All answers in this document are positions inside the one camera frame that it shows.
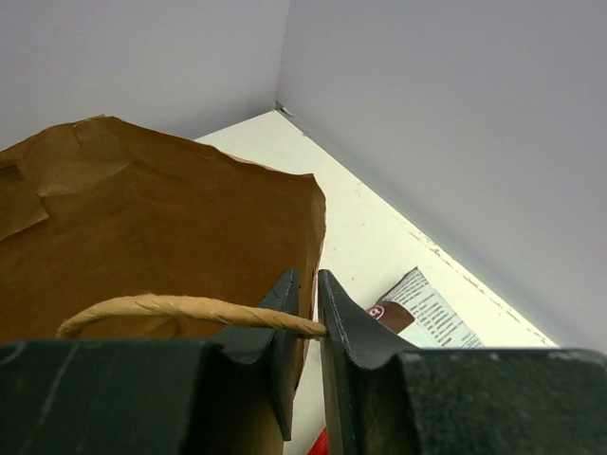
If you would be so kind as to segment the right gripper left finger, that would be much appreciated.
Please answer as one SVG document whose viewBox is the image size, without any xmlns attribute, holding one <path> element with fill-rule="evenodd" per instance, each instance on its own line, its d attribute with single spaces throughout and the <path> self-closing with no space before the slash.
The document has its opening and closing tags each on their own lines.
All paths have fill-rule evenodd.
<svg viewBox="0 0 607 455">
<path fill-rule="evenodd" d="M 174 308 L 61 337 L 95 300 L 1 300 L 5 454 L 279 454 L 290 437 L 301 341 L 290 330 L 196 320 Z"/>
</svg>

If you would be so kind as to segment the brown paper bag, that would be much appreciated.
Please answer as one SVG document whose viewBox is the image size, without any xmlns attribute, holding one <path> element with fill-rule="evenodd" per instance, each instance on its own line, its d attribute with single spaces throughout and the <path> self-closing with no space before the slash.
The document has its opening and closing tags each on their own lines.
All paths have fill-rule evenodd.
<svg viewBox="0 0 607 455">
<path fill-rule="evenodd" d="M 26 300 L 94 299 L 61 337 L 112 313 L 179 308 L 295 332 L 302 373 L 324 234 L 312 175 L 118 118 L 53 126 L 1 154 L 1 300 L 25 317 Z"/>
</svg>

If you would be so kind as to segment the brown white chips bag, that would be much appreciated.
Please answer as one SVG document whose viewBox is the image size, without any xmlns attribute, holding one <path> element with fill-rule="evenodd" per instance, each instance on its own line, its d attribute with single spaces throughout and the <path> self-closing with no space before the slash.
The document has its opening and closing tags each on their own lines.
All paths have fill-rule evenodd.
<svg viewBox="0 0 607 455">
<path fill-rule="evenodd" d="M 484 347 L 418 268 L 407 272 L 367 313 L 418 348 Z"/>
</svg>

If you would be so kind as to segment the red cassava chips bag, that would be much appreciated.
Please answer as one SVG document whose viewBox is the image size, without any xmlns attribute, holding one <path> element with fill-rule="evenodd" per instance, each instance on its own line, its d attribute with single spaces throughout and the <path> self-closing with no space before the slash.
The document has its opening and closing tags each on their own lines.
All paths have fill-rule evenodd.
<svg viewBox="0 0 607 455">
<path fill-rule="evenodd" d="M 326 428 L 324 428 L 319 434 L 314 445 L 307 452 L 307 455 L 328 455 L 328 438 Z"/>
</svg>

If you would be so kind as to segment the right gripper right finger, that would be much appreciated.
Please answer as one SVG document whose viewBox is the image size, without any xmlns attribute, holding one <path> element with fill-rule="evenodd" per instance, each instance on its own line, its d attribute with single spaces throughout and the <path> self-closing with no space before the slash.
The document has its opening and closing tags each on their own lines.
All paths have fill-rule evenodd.
<svg viewBox="0 0 607 455">
<path fill-rule="evenodd" d="M 602 454 L 606 358 L 580 349 L 418 349 L 318 276 L 332 454 Z"/>
</svg>

